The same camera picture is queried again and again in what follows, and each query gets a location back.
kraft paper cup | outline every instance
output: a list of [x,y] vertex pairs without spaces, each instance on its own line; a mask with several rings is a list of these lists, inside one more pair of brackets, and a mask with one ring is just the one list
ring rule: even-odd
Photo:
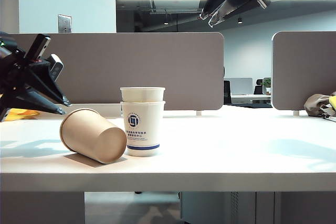
[[158,152],[164,104],[121,102],[129,155],[145,157]]
[[60,137],[69,150],[104,164],[120,158],[126,148],[125,132],[92,109],[72,111],[61,124]]
[[129,87],[120,88],[123,102],[160,102],[165,88]]

blue stripe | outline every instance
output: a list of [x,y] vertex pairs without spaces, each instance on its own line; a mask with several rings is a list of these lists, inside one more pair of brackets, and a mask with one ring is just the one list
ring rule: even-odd
[[127,145],[128,149],[131,150],[138,150],[138,151],[145,151],[145,150],[152,150],[152,149],[156,149],[158,148],[160,145],[154,145],[154,146],[131,146],[131,145]]

cup rim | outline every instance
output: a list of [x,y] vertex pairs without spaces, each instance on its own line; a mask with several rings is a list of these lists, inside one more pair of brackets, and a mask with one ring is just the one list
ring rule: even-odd
[[121,105],[123,104],[130,104],[130,105],[155,105],[155,104],[165,104],[165,101],[157,101],[157,102],[120,102]]
[[137,89],[143,89],[143,90],[165,90],[164,87],[122,87],[120,90],[137,90]]

yellow object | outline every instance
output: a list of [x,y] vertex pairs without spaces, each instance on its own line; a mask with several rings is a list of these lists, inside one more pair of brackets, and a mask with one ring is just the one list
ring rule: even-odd
[[329,103],[330,103],[331,106],[334,108],[334,110],[336,110],[336,96],[334,96],[334,97],[329,97]]
[[38,115],[35,110],[11,109],[5,121],[14,121],[19,119],[27,119],[31,116]]

desk surface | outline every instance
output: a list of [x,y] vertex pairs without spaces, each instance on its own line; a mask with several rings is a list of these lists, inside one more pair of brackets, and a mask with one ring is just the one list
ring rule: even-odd
[[68,151],[60,120],[0,123],[1,190],[336,190],[334,122],[233,106],[165,113],[157,156],[109,165]]

